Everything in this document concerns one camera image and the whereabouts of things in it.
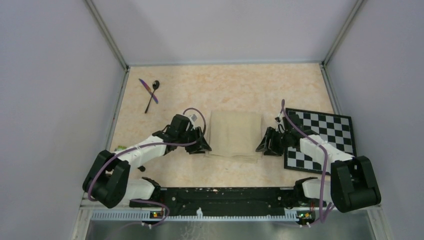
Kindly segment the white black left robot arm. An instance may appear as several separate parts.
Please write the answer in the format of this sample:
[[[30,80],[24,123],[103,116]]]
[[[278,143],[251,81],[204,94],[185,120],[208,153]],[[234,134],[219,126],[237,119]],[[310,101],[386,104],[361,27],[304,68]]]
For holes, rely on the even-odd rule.
[[[152,133],[144,141],[124,150],[103,150],[96,156],[82,189],[92,202],[100,202],[111,209],[127,194],[131,171],[145,163],[165,156],[178,147],[188,154],[203,154],[211,151],[205,140],[205,127],[194,126],[192,116],[176,114],[164,129]]]

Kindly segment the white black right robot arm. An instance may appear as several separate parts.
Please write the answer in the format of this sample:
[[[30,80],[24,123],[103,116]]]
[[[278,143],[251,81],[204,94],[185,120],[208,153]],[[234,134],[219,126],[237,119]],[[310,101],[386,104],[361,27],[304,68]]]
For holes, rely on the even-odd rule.
[[[316,132],[306,129],[297,114],[278,120],[278,128],[268,127],[256,148],[265,156],[282,156],[289,148],[303,153],[321,165],[330,179],[308,177],[297,180],[293,200],[307,206],[313,199],[332,203],[340,212],[378,205],[381,192],[369,158],[337,149]]]

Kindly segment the cream cloth napkin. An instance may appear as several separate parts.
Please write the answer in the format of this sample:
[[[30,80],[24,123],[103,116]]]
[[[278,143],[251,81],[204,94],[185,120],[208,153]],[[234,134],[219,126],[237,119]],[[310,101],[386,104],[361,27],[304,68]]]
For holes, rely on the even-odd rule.
[[[214,110],[207,130],[211,151],[205,156],[255,164],[262,158],[262,154],[256,151],[262,137],[262,116],[259,113]]]

